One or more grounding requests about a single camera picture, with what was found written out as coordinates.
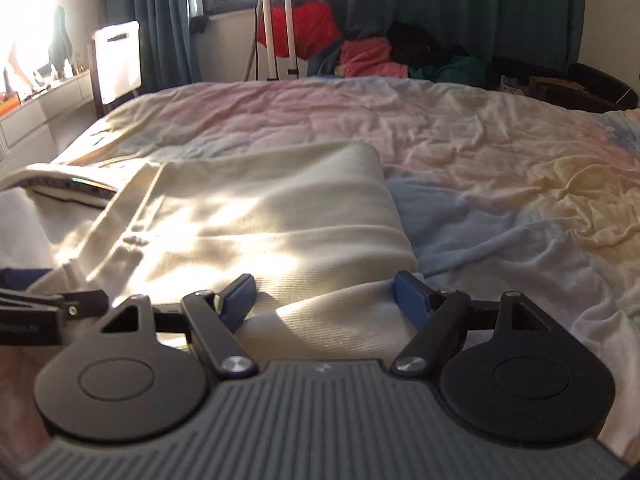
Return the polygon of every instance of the pink cloth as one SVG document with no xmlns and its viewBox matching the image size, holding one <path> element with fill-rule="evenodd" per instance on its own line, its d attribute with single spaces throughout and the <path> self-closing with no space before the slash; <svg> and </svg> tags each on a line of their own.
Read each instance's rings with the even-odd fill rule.
<svg viewBox="0 0 640 480">
<path fill-rule="evenodd" d="M 391 45 L 386 38 L 345 41 L 340 54 L 345 77 L 379 75 L 409 77 L 409 67 L 391 61 Z"/>
</svg>

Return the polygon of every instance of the metal screw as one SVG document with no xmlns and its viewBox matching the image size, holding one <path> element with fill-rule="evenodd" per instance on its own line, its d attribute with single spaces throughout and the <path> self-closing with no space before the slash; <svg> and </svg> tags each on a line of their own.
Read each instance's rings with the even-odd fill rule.
<svg viewBox="0 0 640 480">
<path fill-rule="evenodd" d="M 243 355 L 232 355 L 225 358 L 221 365 L 222 369 L 230 375 L 239 375 L 247 373 L 254 367 L 254 362 Z"/>
<path fill-rule="evenodd" d="M 394 362 L 394 368 L 399 372 L 405 374 L 415 374 L 424 370 L 427 366 L 427 361 L 421 357 L 409 356 L 396 359 Z"/>
</svg>

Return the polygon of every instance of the curtain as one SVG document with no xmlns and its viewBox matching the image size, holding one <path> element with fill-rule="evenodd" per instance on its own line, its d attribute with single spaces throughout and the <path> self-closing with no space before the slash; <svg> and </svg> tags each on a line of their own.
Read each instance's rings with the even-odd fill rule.
<svg viewBox="0 0 640 480">
<path fill-rule="evenodd" d="M 345 37 L 384 36 L 393 21 L 490 61 L 509 57 L 564 72 L 578 59 L 584 0 L 323 0 Z"/>
<path fill-rule="evenodd" d="M 137 20 L 143 92 L 200 80 L 188 0 L 102 0 L 102 26 Z"/>
</svg>

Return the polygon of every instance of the bed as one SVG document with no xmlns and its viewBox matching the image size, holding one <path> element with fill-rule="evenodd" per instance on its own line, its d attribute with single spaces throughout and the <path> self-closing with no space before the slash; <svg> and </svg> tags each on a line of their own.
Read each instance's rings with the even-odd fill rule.
<svg viewBox="0 0 640 480">
<path fill-rule="evenodd" d="M 121 106 L 54 163 L 126 174 L 344 139 L 379 153 L 410 270 L 478 299 L 519 290 L 550 313 L 615 378 L 601 441 L 640 460 L 640 110 L 388 78 L 195 84 Z"/>
</svg>

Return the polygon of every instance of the black cable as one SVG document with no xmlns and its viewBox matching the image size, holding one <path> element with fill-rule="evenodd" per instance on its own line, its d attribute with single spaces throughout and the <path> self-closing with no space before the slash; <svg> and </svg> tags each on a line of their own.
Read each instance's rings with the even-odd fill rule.
<svg viewBox="0 0 640 480">
<path fill-rule="evenodd" d="M 255 80 L 258 81 L 258 1 L 254 1 Z"/>
</svg>

